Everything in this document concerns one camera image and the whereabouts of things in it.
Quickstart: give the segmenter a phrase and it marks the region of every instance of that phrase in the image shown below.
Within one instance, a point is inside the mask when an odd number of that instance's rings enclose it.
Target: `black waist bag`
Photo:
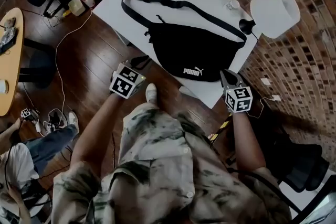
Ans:
[[[159,2],[170,8],[189,7],[206,20],[241,38],[235,42],[197,27],[153,23],[121,2],[123,10],[138,23],[148,28],[156,56],[162,67],[170,74],[191,80],[214,82],[220,80],[219,71],[228,69],[238,49],[243,48],[246,36],[235,27],[202,11],[187,1],[140,0]]]

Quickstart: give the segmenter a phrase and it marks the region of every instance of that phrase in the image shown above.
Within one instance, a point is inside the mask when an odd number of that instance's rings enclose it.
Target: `camouflage shirt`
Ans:
[[[276,184],[270,172],[255,173]],[[203,131],[158,109],[124,126],[118,167],[102,181],[85,163],[54,179],[53,224],[287,223],[289,208],[253,178],[229,174]]]

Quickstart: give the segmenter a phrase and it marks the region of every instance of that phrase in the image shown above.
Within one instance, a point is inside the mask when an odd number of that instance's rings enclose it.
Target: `sneaker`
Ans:
[[[74,125],[77,129],[77,134],[79,133],[78,118],[73,111],[69,112],[69,125]]]
[[[146,89],[146,100],[148,103],[158,104],[158,93],[155,84],[151,83]]]

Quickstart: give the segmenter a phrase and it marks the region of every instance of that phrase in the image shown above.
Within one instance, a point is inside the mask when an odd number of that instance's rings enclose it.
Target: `white table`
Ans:
[[[214,15],[215,17],[231,24],[232,26],[239,29],[239,20],[244,18],[247,20],[252,20],[252,18],[244,12],[241,8],[236,11],[230,11],[225,8],[225,4],[230,0],[185,0],[193,3],[203,11]],[[235,35],[227,32],[226,30],[214,25],[199,14],[194,12],[189,8],[172,9],[162,6],[160,3],[145,3],[141,1],[131,0],[126,2],[135,11],[143,15],[148,20],[152,22],[159,23],[159,19],[156,14],[160,15],[167,23],[189,25],[193,27],[207,29],[215,34],[224,36],[231,40],[237,41]],[[109,24],[115,31],[125,37],[127,40],[132,42],[136,47],[138,47],[145,54],[149,55],[157,64],[160,65],[153,46],[149,43],[149,37],[145,36],[144,33],[147,29],[133,20],[129,15],[127,15],[121,8],[121,0],[103,0],[93,12]],[[259,38],[261,32],[254,28],[254,34]],[[235,59],[233,60],[230,70],[238,72],[247,57],[254,48],[257,40],[253,35],[247,37],[245,46],[239,49]],[[223,88],[221,83],[218,82],[199,82],[189,79],[181,79],[176,77],[176,79],[184,86],[181,87],[180,91],[188,95],[199,98],[204,104],[209,108],[212,108],[218,99],[223,95]]]

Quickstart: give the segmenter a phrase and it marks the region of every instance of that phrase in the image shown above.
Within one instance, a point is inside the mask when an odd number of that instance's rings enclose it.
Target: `shirt button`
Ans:
[[[193,197],[194,197],[194,193],[191,192],[191,191],[189,191],[189,192],[187,193],[187,197],[188,197],[188,198],[193,198]]]

